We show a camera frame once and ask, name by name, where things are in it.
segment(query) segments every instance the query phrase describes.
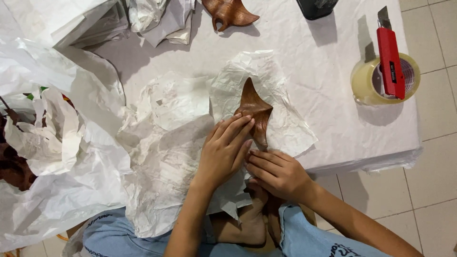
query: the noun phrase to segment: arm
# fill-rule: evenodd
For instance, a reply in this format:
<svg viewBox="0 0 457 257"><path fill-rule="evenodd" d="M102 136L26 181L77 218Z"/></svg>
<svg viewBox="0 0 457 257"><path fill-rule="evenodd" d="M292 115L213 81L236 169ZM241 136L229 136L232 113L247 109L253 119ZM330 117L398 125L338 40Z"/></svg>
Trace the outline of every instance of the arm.
<svg viewBox="0 0 457 257"><path fill-rule="evenodd" d="M300 163L278 151L252 151L247 169L273 195L301 203L331 223L344 236L392 256L423 256L405 240L341 201L312 181Z"/></svg>
<svg viewBox="0 0 457 257"><path fill-rule="evenodd" d="M203 218L214 191L235 174L252 140L244 141L254 126L251 116L235 115L221 121L207 136L200 164L181 212L173 228L164 257L188 257L197 254Z"/></svg>

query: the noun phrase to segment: brown wooden sculpture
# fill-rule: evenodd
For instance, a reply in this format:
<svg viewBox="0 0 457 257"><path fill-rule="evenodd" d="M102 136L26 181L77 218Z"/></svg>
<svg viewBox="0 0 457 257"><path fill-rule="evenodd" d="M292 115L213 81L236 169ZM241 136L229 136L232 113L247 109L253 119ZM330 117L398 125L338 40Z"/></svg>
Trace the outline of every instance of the brown wooden sculpture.
<svg viewBox="0 0 457 257"><path fill-rule="evenodd" d="M241 0L202 0L203 6L213 16L213 27L217 30L217 22L222 23L219 32L224 31L231 25L246 26L260 17L254 15L244 7Z"/></svg>
<svg viewBox="0 0 457 257"><path fill-rule="evenodd" d="M252 79L248 78L241 93L241 103L235 114L241 113L243 116L251 115L255 119L255 125L250 134L261 146L267 148L266 127L270 118L273 106L263 101L257 94L252 84Z"/></svg>

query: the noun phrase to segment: hand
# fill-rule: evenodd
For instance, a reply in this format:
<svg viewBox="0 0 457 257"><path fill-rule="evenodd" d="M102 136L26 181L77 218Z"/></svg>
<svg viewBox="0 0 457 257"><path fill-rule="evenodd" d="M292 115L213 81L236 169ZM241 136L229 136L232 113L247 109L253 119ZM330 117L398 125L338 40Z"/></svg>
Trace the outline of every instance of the hand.
<svg viewBox="0 0 457 257"><path fill-rule="evenodd" d="M252 144L245 141L255 120L241 113L220 121L206 137L198 171L191 185L209 188L214 192L235 174Z"/></svg>
<svg viewBox="0 0 457 257"><path fill-rule="evenodd" d="M250 182L285 200L305 205L314 200L317 184L293 157L279 151L252 150L247 158L246 169L256 176Z"/></svg>

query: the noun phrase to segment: carved wooden stingray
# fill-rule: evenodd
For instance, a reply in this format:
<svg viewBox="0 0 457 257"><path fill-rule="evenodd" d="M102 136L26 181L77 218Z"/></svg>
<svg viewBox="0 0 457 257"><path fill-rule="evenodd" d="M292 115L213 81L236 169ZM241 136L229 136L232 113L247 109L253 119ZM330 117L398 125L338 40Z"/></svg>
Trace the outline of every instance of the carved wooden stingray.
<svg viewBox="0 0 457 257"><path fill-rule="evenodd" d="M222 23L219 32L231 25L246 26L257 21L260 16L254 15L244 7L241 0L202 0L203 6L213 16L213 27L217 30L217 22Z"/></svg>
<svg viewBox="0 0 457 257"><path fill-rule="evenodd" d="M270 118L273 106L269 105L260 98L252 84L252 79L248 78L241 93L241 103L235 114L241 113L243 116L251 115L255 119L255 125L250 134L261 146L267 148L266 127Z"/></svg>

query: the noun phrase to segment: person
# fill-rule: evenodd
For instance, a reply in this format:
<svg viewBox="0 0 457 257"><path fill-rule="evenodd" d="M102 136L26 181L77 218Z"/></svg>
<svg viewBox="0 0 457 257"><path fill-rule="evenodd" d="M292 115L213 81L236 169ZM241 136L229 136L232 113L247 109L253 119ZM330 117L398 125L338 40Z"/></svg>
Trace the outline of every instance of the person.
<svg viewBox="0 0 457 257"><path fill-rule="evenodd" d="M320 187L294 158L274 150L250 151L252 140L245 139L254 124L251 116L235 115L214 126L172 231L155 238L137 238L125 217L125 208L110 210L88 223L83 234L85 249L95 257L261 256L238 244L265 243L268 230L279 246L280 256L423 256L399 236ZM214 191L243 163L255 178L248 184L253 204L239 209L241 224L223 213L206 220ZM345 237L308 223L298 203ZM263 221L264 207L268 229Z"/></svg>

